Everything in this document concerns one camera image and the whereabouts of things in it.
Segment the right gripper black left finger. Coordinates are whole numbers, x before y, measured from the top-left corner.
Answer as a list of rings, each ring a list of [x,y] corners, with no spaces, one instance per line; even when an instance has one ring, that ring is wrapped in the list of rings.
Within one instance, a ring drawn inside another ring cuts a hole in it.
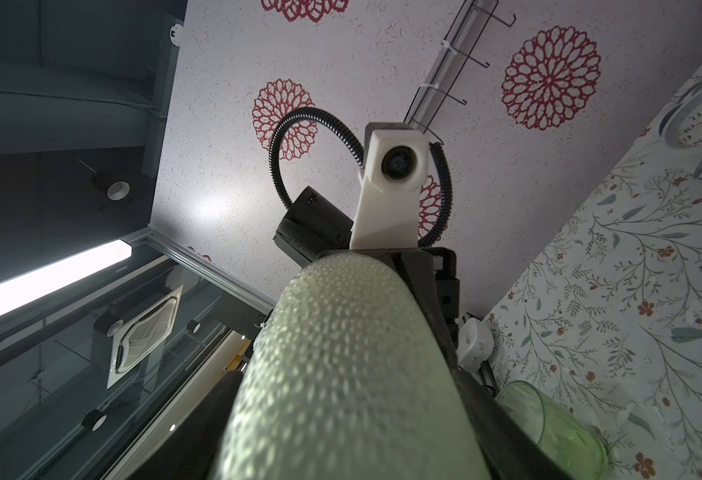
[[[244,373],[227,372],[129,479],[208,479]]]

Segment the green transparent cup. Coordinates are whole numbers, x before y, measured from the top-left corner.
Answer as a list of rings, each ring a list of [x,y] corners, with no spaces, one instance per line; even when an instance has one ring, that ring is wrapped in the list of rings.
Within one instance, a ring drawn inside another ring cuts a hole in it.
[[[496,402],[532,442],[572,479],[605,479],[607,452],[596,434],[524,381],[503,387]]]

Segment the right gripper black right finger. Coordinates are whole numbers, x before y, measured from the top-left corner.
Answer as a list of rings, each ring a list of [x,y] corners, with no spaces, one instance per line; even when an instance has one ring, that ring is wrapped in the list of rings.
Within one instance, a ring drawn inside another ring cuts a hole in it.
[[[503,411],[489,391],[467,372],[453,381],[492,479],[569,479]]]

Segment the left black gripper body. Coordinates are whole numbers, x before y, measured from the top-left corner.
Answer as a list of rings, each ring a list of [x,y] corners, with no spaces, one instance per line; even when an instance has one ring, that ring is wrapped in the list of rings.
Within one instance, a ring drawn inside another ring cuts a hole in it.
[[[380,260],[404,281],[445,360],[456,360],[460,280],[457,257],[444,247],[384,250]]]

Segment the pale yellow textured cup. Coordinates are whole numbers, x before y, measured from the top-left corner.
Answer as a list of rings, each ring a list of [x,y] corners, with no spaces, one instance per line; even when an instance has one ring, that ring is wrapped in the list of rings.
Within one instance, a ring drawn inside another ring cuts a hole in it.
[[[444,357],[404,281],[325,257],[256,340],[214,479],[486,479]]]

